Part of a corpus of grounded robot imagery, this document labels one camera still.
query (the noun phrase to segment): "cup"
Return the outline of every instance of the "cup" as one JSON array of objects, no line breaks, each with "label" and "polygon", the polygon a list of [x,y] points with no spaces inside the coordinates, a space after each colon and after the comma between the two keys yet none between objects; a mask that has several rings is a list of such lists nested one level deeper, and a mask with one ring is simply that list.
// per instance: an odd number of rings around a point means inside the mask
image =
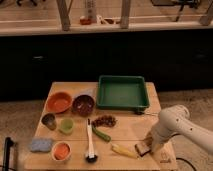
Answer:
[{"label": "cup", "polygon": [[55,120],[55,115],[52,113],[47,113],[46,115],[44,115],[41,119],[41,122],[52,131],[56,129],[57,124]]}]

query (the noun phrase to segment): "orange container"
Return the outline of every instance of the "orange container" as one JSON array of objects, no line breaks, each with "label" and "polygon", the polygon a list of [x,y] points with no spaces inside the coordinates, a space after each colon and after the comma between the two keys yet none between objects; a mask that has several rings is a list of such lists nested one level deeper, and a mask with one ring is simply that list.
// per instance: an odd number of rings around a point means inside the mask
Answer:
[{"label": "orange container", "polygon": [[66,92],[57,92],[47,100],[46,109],[51,113],[62,113],[69,109],[72,104],[72,97]]}]

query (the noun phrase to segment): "small cup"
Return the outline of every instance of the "small cup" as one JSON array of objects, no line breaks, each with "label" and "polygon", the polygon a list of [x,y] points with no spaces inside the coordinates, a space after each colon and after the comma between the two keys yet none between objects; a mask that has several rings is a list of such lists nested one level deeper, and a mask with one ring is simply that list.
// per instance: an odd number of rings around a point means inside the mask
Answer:
[{"label": "small cup", "polygon": [[64,163],[71,157],[70,145],[64,141],[57,142],[51,151],[52,159],[58,163]]},{"label": "small cup", "polygon": [[52,131],[56,129],[57,124],[55,120],[55,115],[52,113],[44,115],[41,119],[41,122]]},{"label": "small cup", "polygon": [[64,118],[60,125],[59,125],[59,131],[63,134],[71,134],[73,130],[73,120],[70,118]]}]

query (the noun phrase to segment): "blue sponge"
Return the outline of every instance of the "blue sponge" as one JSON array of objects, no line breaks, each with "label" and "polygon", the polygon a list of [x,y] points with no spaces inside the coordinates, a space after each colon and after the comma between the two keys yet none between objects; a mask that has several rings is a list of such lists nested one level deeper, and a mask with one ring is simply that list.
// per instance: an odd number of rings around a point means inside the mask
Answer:
[{"label": "blue sponge", "polygon": [[30,143],[31,152],[50,152],[53,140],[47,138],[34,138]]}]

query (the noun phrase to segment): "brown bowl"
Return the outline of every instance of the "brown bowl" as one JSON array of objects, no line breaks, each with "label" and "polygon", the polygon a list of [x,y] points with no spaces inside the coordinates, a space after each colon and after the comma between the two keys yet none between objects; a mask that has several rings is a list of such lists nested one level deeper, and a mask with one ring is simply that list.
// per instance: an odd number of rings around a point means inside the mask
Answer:
[{"label": "brown bowl", "polygon": [[70,108],[71,96],[66,92],[57,92],[47,100],[47,110],[51,113],[62,113]]},{"label": "brown bowl", "polygon": [[81,116],[88,116],[92,113],[95,102],[89,95],[80,95],[76,97],[72,104],[72,110]]}]

